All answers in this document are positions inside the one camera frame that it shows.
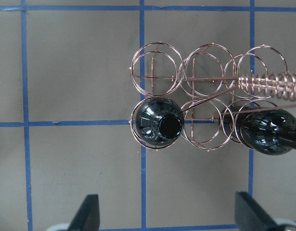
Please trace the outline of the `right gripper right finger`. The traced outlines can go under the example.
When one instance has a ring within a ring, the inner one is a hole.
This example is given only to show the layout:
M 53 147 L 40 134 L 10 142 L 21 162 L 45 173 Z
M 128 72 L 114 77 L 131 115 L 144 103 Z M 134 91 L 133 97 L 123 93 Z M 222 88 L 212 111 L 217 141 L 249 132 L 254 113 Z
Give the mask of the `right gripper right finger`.
M 235 193 L 235 223 L 240 231 L 276 231 L 278 227 L 248 192 Z

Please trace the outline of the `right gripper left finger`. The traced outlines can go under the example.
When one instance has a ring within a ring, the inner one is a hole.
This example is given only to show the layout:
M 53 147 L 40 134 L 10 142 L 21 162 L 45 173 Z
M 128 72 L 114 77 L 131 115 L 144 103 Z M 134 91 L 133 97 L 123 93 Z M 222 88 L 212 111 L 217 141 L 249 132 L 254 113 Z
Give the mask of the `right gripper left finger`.
M 98 231 L 100 227 L 100 209 L 98 194 L 85 197 L 72 219 L 68 231 Z

